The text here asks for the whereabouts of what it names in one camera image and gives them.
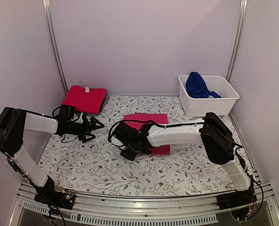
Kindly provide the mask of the magenta t-shirt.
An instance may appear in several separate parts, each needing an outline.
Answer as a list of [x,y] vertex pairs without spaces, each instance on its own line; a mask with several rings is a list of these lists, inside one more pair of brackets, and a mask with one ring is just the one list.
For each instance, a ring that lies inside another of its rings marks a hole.
[[90,88],[73,85],[62,105],[75,107],[79,112],[99,114],[107,96],[104,88]]

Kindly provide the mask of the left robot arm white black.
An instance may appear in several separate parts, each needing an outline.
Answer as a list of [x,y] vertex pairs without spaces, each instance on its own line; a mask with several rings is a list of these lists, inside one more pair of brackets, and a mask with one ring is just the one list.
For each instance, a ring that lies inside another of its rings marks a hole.
[[23,136],[25,131],[56,134],[60,137],[74,135],[83,143],[95,138],[92,131],[104,128],[95,117],[87,117],[76,107],[61,105],[57,115],[44,115],[24,109],[5,107],[0,114],[0,151],[6,155],[14,171],[27,178],[35,188],[35,201],[71,210],[74,192],[56,191],[53,179],[44,173],[27,152]]

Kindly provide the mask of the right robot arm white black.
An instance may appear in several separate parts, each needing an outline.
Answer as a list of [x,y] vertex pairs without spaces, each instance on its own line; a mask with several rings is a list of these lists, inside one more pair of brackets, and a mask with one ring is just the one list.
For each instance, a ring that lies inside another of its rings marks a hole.
[[235,191],[217,196],[221,210],[255,203],[254,178],[248,174],[245,160],[239,155],[232,132],[215,113],[187,123],[158,124],[144,121],[140,129],[120,122],[109,141],[121,148],[121,156],[133,161],[139,152],[149,152],[164,145],[203,145],[210,162],[221,166],[234,184]]

